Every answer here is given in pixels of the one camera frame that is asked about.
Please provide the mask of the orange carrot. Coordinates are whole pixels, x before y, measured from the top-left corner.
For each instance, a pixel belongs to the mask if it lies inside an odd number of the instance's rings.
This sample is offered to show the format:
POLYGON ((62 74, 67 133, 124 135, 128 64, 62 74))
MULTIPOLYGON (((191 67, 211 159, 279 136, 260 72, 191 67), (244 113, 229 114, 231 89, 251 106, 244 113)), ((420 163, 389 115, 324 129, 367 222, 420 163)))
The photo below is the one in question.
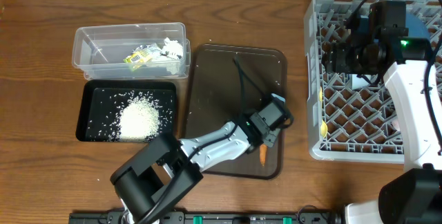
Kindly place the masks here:
POLYGON ((267 159, 267 146, 265 144, 260 145, 259 159, 260 159, 260 164, 264 167, 267 159))

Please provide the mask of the yellow plastic spoon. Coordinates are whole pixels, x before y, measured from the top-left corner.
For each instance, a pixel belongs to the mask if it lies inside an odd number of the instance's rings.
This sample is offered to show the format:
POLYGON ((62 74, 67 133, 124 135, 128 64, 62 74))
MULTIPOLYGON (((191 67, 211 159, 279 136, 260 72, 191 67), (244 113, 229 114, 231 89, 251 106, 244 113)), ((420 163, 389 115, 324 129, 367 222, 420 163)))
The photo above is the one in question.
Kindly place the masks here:
MULTIPOLYGON (((322 104, 323 103, 323 88, 322 87, 320 87, 320 91, 319 91, 319 94, 318 94, 318 99, 319 99, 320 103, 322 104)), ((321 123, 321 126, 320 126, 320 134, 321 134, 321 136, 323 138, 326 138, 327 137, 327 132, 328 132, 327 123, 324 120, 322 120, 322 123, 321 123)))

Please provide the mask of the dark brown serving tray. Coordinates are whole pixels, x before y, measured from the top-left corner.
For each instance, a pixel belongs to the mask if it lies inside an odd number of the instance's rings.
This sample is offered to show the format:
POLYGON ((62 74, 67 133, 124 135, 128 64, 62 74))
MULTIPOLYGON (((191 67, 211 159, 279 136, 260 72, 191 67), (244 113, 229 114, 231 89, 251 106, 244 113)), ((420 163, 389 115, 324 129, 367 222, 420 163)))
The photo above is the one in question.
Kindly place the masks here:
POLYGON ((240 81, 234 58, 247 74, 245 109, 258 110, 271 93, 286 95, 287 59, 279 50, 203 44, 194 54, 189 76, 182 137, 218 130, 240 112, 240 81))

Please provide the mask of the small bowl of rice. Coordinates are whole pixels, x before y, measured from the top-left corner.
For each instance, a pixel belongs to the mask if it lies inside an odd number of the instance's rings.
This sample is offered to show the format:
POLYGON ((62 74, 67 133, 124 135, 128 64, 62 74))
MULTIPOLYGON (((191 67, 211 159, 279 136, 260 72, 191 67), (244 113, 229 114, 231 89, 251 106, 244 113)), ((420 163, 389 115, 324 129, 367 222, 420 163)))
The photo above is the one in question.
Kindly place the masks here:
POLYGON ((365 77, 368 79, 368 81, 366 79, 363 79, 362 77, 358 77, 357 75, 353 74, 351 75, 351 79, 350 79, 350 88, 351 90, 355 91, 358 90, 360 88, 364 88, 366 86, 369 86, 371 83, 371 75, 365 75, 365 77))

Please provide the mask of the yellow green snack wrapper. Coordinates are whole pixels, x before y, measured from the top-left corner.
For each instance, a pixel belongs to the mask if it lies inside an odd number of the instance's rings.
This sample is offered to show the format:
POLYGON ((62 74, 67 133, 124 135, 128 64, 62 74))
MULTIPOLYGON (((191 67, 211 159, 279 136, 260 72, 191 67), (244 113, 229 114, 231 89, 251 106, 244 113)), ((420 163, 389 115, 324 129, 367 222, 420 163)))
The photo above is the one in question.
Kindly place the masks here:
POLYGON ((123 62, 131 64, 131 70, 134 71, 161 55, 162 49, 157 44, 144 44, 135 48, 130 55, 123 59, 123 62))

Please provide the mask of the blue plate bowl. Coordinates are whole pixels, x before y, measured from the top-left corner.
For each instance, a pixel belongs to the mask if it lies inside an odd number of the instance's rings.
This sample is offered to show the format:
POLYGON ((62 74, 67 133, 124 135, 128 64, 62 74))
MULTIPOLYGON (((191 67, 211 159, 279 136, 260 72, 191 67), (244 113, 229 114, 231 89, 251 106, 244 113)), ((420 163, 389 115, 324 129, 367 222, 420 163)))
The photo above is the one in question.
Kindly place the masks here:
POLYGON ((409 38, 430 40, 430 34, 425 24, 415 15, 406 13, 405 27, 408 28, 409 38))

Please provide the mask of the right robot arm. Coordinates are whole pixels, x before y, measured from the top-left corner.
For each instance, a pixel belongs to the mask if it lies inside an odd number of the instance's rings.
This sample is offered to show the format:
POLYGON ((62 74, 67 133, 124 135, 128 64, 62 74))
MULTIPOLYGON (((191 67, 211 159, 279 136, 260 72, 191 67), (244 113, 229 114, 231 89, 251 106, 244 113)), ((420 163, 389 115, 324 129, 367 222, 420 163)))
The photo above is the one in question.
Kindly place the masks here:
POLYGON ((410 37, 404 1, 361 5, 346 19, 350 41, 332 44, 322 60, 328 73, 376 75, 398 118, 404 172, 383 186, 375 200, 348 204, 344 223, 441 222, 441 101, 436 61, 441 44, 410 37))

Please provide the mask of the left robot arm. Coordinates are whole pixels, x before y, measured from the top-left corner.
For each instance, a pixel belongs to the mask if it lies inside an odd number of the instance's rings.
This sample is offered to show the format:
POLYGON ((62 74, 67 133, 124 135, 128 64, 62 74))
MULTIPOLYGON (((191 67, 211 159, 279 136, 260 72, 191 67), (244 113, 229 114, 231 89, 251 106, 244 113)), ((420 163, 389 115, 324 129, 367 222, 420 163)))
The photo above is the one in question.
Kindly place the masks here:
POLYGON ((241 68, 238 75, 242 108, 236 119, 197 138, 161 134, 113 173, 110 181, 124 206, 120 223, 160 220, 202 180, 203 171, 261 145, 272 147, 293 124, 285 99, 275 93, 260 110, 246 111, 243 82, 249 76, 241 68))

